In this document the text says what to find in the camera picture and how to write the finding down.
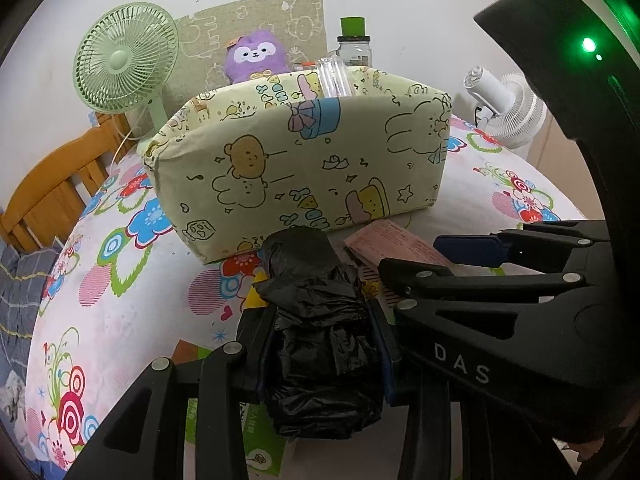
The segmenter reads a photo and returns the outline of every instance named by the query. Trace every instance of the stuffed animal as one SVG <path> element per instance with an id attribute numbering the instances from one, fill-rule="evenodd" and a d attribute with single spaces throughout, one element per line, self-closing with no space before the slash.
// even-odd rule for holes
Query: stuffed animal
<path id="1" fill-rule="evenodd" d="M 268 30 L 256 30 L 231 42 L 225 73 L 231 84 L 289 72 L 287 52 Z"/>

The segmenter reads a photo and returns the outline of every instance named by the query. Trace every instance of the white fan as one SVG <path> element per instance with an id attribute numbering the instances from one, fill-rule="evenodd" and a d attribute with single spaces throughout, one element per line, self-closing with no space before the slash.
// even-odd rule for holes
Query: white fan
<path id="1" fill-rule="evenodd" d="M 478 128 L 511 150 L 530 142 L 545 122 L 546 104 L 523 74 L 505 74 L 498 80 L 475 66 L 463 84 L 481 106 Z"/>

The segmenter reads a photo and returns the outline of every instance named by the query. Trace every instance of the cartoon-printed paper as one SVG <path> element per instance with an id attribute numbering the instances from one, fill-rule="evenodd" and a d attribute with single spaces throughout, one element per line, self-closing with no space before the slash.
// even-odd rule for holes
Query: cartoon-printed paper
<path id="1" fill-rule="evenodd" d="M 372 68 L 350 74 L 358 95 L 347 98 L 324 98 L 311 71 L 209 90 L 154 136 L 149 178 L 204 262 L 296 225 L 332 230 L 433 205 L 451 98 Z"/>
<path id="2" fill-rule="evenodd" d="M 268 30 L 274 34 L 284 45 L 290 70 L 295 63 L 324 57 L 328 50 L 322 0 L 239 0 L 176 16 L 175 25 L 180 50 L 174 70 L 162 87 L 162 104 L 169 116 L 197 93 L 229 85 L 226 49 L 250 32 Z M 313 82 L 305 85 L 305 94 L 311 94 L 313 88 Z M 149 112 L 138 119 L 140 113 L 139 109 L 127 113 L 135 137 L 153 129 Z"/>

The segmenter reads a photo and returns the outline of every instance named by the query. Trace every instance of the fan grille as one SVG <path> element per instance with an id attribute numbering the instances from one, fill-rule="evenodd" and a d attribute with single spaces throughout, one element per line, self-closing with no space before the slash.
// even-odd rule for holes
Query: fan grille
<path id="1" fill-rule="evenodd" d="M 500 82 L 513 92 L 515 101 L 511 110 L 489 120 L 484 130 L 507 148 L 519 148 L 542 127 L 546 105 L 533 93 L 522 74 L 505 74 Z"/>
<path id="2" fill-rule="evenodd" d="M 82 38 L 74 85 L 94 110 L 119 113 L 158 94 L 178 55 L 178 31 L 161 7 L 143 2 L 111 9 Z M 113 59 L 121 60 L 114 64 Z"/>
<path id="3" fill-rule="evenodd" d="M 463 81 L 463 85 L 466 89 L 474 88 L 480 79 L 482 78 L 482 73 L 484 69 L 481 66 L 475 66 L 469 72 L 467 72 L 465 76 L 465 80 Z"/>

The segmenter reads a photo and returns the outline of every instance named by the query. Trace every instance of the green led light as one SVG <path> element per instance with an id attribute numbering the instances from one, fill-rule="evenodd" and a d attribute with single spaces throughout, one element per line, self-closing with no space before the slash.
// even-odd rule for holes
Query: green led light
<path id="1" fill-rule="evenodd" d="M 582 40 L 582 49 L 585 52 L 594 52 L 596 50 L 596 42 L 591 38 L 584 38 Z"/>

